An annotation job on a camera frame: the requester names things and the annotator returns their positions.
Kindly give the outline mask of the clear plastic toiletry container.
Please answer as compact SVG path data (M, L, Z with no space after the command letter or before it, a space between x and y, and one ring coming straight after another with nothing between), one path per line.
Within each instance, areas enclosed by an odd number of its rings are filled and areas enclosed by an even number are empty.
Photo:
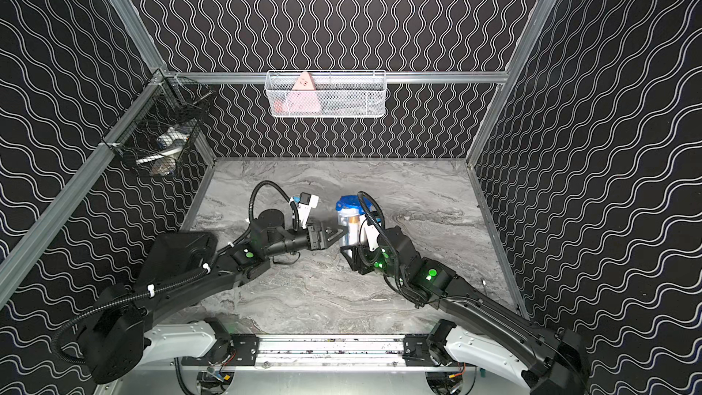
M360 242L360 236L361 225L364 219L367 219L365 214L363 216L351 217L342 217L337 215L337 221L339 223L344 222L348 226L347 246L362 245L362 243Z

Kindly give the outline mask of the blue container lid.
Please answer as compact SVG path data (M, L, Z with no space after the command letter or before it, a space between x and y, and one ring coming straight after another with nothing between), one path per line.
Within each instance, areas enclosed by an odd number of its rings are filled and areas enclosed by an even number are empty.
M376 209L368 198L364 199L366 208L361 206L361 201L355 195L342 196L336 203L336 213L338 216L351 217L363 216L365 211L374 212Z

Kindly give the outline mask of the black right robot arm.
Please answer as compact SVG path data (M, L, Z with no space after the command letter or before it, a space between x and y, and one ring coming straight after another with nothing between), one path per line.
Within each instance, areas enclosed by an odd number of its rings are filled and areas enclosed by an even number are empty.
M531 394L587 393L590 360L578 334L537 327L446 264L422 256L399 228L386 230L377 243L340 252L353 271L382 274L413 305L449 315L426 340L435 364L474 365Z

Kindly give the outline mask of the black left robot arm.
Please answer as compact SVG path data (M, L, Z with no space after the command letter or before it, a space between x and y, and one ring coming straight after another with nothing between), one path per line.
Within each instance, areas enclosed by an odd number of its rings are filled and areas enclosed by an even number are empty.
M56 331L50 351L64 362L87 367L94 382L112 382L146 357L155 345L147 333L166 318L250 283L279 255L323 251L346 234L347 227L316 219L286 228L283 212L269 208L222 249L209 232L161 235L133 287L105 289L91 307Z

